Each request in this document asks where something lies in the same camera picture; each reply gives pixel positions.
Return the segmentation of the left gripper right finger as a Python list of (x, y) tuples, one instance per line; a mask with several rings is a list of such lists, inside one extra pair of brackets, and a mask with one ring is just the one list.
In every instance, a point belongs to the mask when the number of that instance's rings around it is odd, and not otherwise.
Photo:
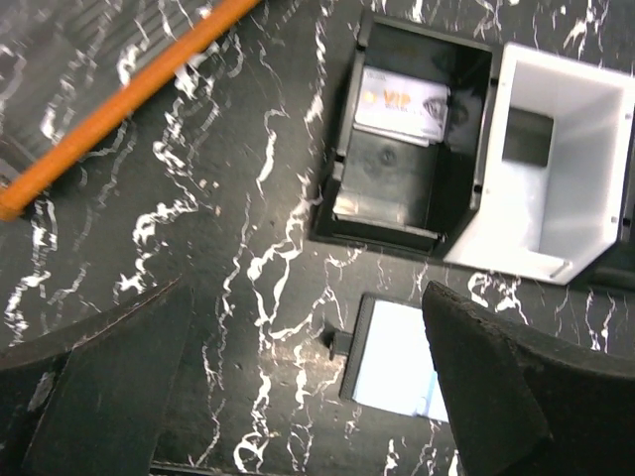
[(501, 317), (438, 282), (422, 311), (466, 474), (633, 474), (633, 361)]

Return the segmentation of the black leather card holder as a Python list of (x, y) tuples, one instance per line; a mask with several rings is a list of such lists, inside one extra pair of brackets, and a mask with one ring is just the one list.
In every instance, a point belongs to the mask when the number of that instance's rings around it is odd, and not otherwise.
[(406, 417), (448, 422), (422, 310), (373, 293), (362, 296), (354, 329), (336, 330), (329, 358), (346, 359), (344, 401)]

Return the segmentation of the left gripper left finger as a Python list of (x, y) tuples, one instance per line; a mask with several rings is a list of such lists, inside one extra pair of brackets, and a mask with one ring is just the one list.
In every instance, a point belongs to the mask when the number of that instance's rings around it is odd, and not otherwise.
[(2, 349), (2, 474), (148, 474), (192, 305), (175, 278)]

